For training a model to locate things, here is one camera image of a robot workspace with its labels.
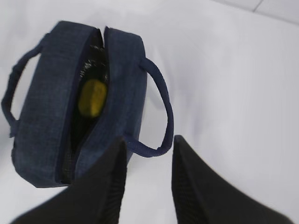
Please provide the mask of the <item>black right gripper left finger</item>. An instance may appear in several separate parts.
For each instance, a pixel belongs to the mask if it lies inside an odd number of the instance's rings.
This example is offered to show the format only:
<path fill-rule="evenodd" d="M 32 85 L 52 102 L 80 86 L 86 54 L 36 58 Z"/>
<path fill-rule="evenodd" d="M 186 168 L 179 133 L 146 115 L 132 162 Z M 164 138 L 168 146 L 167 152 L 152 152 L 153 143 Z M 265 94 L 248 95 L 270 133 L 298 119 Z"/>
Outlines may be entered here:
<path fill-rule="evenodd" d="M 127 176 L 122 137 L 65 190 L 27 211 L 15 224 L 117 224 Z"/>

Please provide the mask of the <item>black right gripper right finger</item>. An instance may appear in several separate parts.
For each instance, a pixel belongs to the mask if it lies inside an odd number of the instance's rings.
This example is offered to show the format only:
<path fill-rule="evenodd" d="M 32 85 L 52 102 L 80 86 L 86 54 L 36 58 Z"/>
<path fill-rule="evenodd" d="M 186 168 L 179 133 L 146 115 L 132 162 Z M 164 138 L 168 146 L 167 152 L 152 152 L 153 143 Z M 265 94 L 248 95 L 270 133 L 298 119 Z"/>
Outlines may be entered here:
<path fill-rule="evenodd" d="M 179 224 L 291 224 L 213 171 L 181 136 L 174 137 L 171 190 Z"/>

